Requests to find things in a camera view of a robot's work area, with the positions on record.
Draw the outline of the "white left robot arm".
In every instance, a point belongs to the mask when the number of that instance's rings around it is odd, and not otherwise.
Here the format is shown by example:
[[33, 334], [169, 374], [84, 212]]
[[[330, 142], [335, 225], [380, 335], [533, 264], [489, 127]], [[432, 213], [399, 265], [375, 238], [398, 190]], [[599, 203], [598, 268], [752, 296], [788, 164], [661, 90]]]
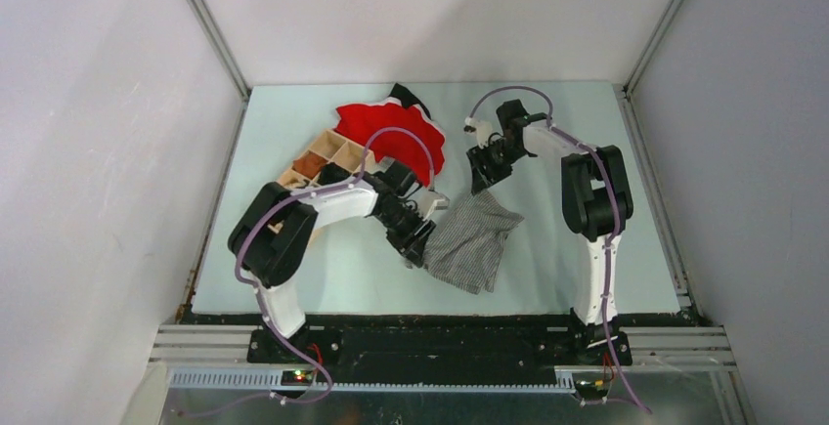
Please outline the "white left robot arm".
[[416, 176], [402, 163], [357, 173], [331, 163], [323, 173], [331, 181], [321, 186], [264, 185], [227, 242], [238, 281], [253, 288], [265, 324], [276, 332], [272, 351], [290, 363], [304, 359], [309, 350], [309, 337], [300, 330], [306, 316], [293, 279], [314, 232], [353, 218], [374, 218], [396, 252], [422, 267], [426, 242], [436, 228], [406, 197]]

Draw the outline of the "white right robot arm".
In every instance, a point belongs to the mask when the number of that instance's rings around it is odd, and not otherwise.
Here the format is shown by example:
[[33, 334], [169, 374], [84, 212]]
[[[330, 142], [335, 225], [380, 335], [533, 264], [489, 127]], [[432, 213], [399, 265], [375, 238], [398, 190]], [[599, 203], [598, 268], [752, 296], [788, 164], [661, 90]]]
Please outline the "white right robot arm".
[[583, 281], [574, 313], [586, 327], [568, 339], [572, 358], [593, 364], [608, 350], [605, 335], [591, 325], [610, 323], [617, 315], [614, 287], [621, 233], [633, 215], [633, 198], [621, 150], [595, 147], [557, 127], [544, 113], [527, 112], [512, 100], [497, 109], [501, 129], [469, 115], [463, 130], [475, 137], [466, 152], [471, 191], [480, 193], [512, 174], [523, 157], [537, 157], [560, 172], [561, 211], [569, 231], [585, 250]]

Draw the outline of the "grey striped underwear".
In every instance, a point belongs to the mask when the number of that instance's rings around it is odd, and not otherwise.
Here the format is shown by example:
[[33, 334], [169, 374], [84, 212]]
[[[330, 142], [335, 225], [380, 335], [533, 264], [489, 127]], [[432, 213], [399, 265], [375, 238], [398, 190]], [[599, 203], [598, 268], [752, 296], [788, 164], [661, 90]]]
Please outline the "grey striped underwear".
[[464, 292], [494, 292], [505, 242], [524, 217], [488, 191], [469, 193], [450, 208], [424, 248], [423, 268]]

